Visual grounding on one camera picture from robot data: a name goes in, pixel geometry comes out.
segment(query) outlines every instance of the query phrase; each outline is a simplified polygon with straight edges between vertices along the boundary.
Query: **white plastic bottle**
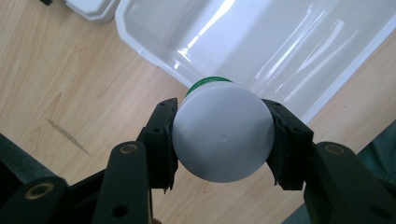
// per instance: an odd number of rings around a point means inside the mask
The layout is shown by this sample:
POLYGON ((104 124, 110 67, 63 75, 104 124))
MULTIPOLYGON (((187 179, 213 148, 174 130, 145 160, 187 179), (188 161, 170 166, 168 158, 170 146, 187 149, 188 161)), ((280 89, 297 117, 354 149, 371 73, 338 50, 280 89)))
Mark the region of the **white plastic bottle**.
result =
POLYGON ((231 182, 257 171, 274 143, 274 121, 251 91, 222 77, 195 83, 177 111, 173 144, 194 175, 231 182))

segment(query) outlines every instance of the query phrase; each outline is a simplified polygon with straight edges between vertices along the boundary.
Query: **white tray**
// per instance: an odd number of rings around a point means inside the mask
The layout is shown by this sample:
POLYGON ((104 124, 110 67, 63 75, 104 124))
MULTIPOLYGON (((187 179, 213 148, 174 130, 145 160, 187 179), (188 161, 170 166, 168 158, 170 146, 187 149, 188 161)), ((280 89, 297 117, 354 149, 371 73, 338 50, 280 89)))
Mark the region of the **white tray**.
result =
POLYGON ((187 87, 227 77, 307 123, 395 29, 395 14, 390 0, 121 0, 116 23, 187 87))

